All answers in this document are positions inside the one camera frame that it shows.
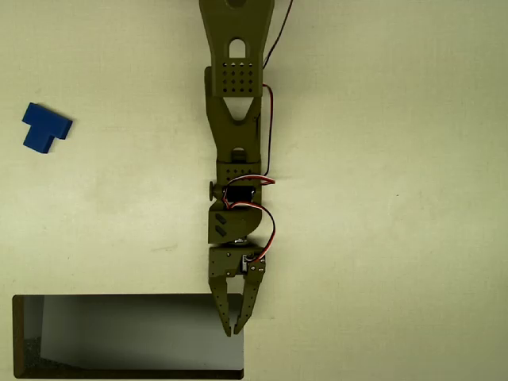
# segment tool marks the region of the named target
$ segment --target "red wire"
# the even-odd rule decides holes
[[[256,209],[259,209],[259,210],[263,210],[264,212],[266,212],[268,214],[268,216],[270,216],[271,223],[273,224],[273,230],[271,232],[270,239],[268,240],[268,243],[264,247],[263,251],[254,260],[252,260],[252,262],[259,262],[262,258],[264,258],[264,256],[266,255],[266,253],[270,249],[271,244],[273,243],[273,240],[274,240],[274,237],[275,237],[275,219],[273,218],[271,213],[268,211],[268,209],[265,208],[262,205],[255,204],[254,202],[245,202],[245,201],[239,201],[239,202],[234,202],[233,204],[229,204],[228,203],[228,199],[227,199],[228,188],[229,188],[229,186],[232,183],[235,183],[236,181],[250,180],[250,179],[262,180],[261,186],[267,186],[267,185],[275,184],[275,180],[274,179],[270,179],[269,177],[262,176],[262,175],[244,175],[244,176],[239,176],[239,177],[236,177],[235,179],[229,181],[228,184],[224,187],[224,194],[222,196],[222,201],[224,202],[224,205],[225,205],[226,209],[228,209],[228,210],[236,208],[237,206],[248,206],[248,207],[251,207],[251,208],[256,208]]]
[[[229,209],[236,208],[237,206],[249,206],[251,208],[263,210],[271,218],[271,223],[273,224],[273,230],[271,231],[270,239],[268,240],[268,243],[264,247],[263,251],[254,260],[250,261],[250,262],[259,262],[260,260],[262,260],[264,258],[264,256],[266,256],[266,254],[267,254],[268,250],[270,250],[271,244],[273,243],[273,240],[275,238],[275,219],[273,218],[273,216],[271,215],[271,213],[268,211],[267,208],[265,208],[262,205],[255,204],[254,202],[244,202],[244,201],[235,202],[234,204],[232,204],[229,207]]]

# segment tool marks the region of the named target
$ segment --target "perforated bracket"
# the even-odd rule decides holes
[[[200,0],[212,55],[215,97],[261,97],[263,51],[275,0]],[[244,56],[231,57],[235,40]]]
[[[248,262],[261,252],[258,247],[210,248],[209,285],[225,333],[231,336],[227,278],[244,276],[244,294],[234,333],[238,334],[252,316],[257,293],[266,272],[266,262]]]

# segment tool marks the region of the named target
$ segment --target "beige surface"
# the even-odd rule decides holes
[[[246,380],[508,377],[507,16],[296,0],[265,73],[279,233]],[[0,36],[7,380],[13,294],[208,291],[214,145],[197,0],[1,0]],[[21,144],[29,102],[76,120],[48,156]]]

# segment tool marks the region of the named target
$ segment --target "blue t-shaped block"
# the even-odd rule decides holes
[[[66,117],[35,103],[29,104],[23,122],[31,126],[23,145],[40,153],[49,152],[55,137],[65,139],[72,125]]]

